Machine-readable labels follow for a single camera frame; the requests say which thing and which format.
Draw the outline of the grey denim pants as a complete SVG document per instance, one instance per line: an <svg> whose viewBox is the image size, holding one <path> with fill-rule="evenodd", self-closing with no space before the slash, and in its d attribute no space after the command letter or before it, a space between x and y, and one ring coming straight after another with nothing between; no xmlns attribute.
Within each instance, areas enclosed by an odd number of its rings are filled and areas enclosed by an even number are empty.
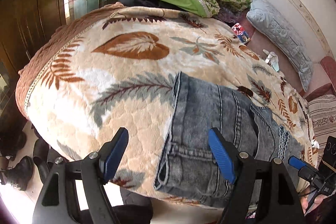
<svg viewBox="0 0 336 224"><path fill-rule="evenodd" d="M230 152L284 164L300 156L302 146L272 112L239 91L178 73L172 95L173 115L154 180L157 191L223 208L238 178Z"/></svg>

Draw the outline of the crumpled white tissue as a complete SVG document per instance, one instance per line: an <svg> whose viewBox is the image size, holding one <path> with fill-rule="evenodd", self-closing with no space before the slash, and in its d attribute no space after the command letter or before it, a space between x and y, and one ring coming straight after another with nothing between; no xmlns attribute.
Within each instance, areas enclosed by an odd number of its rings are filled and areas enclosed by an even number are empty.
<svg viewBox="0 0 336 224"><path fill-rule="evenodd" d="M311 146L312 148L319 149L319 142L317 141L317 139L311 140Z"/></svg>

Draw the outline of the black boot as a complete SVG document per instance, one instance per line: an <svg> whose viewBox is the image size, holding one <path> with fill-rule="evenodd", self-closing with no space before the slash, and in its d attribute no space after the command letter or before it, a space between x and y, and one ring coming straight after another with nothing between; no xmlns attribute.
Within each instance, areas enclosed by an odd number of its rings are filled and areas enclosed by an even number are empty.
<svg viewBox="0 0 336 224"><path fill-rule="evenodd" d="M58 157L61 157L61 155L42 138L36 140L33 150L33 162L37 166L42 184L46 182L49 172Z"/></svg>

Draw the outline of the black shoe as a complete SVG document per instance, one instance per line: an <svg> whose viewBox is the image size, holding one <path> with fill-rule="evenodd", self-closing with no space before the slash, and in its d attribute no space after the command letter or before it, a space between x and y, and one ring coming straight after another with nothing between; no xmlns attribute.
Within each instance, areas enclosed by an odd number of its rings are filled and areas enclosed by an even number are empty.
<svg viewBox="0 0 336 224"><path fill-rule="evenodd" d="M34 163L29 156L24 156L15 167L1 170L4 182L2 185L10 184L16 190L26 191L29 181L33 177Z"/></svg>

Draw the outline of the striped floral cushion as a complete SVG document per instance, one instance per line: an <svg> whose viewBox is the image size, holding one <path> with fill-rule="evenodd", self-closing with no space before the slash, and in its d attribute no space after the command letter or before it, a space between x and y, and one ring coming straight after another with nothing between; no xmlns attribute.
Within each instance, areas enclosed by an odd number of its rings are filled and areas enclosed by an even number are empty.
<svg viewBox="0 0 336 224"><path fill-rule="evenodd" d="M313 124L314 137L319 143L319 154L323 150L329 136L335 137L336 102L333 94L326 94L308 102Z"/></svg>

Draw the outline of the leaf pattern beige blanket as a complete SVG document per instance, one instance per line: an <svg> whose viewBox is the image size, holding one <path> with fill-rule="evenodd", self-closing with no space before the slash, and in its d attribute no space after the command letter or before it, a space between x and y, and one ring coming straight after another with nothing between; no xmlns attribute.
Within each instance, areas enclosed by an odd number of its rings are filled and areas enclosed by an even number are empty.
<svg viewBox="0 0 336 224"><path fill-rule="evenodd" d="M80 160L124 127L111 182L144 196L224 207L232 184L208 145L217 128L258 160L316 166L307 101L229 26L120 3L67 26L20 71L20 112L52 148Z"/></svg>

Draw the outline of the grey quilted pillow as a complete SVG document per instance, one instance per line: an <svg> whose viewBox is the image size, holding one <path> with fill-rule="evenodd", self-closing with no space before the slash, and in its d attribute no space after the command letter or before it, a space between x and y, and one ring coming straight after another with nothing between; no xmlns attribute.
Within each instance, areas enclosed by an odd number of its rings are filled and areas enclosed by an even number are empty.
<svg viewBox="0 0 336 224"><path fill-rule="evenodd" d="M247 19L288 57L298 73L303 90L308 91L313 78L313 61L293 26L267 0L252 0Z"/></svg>

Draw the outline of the small red blue box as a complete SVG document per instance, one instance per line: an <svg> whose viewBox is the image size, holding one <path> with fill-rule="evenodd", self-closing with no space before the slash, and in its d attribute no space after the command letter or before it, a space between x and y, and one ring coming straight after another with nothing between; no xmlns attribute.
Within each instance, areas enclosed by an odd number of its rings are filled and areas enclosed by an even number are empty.
<svg viewBox="0 0 336 224"><path fill-rule="evenodd" d="M234 24L231 29L243 44L246 44L251 40L240 23Z"/></svg>

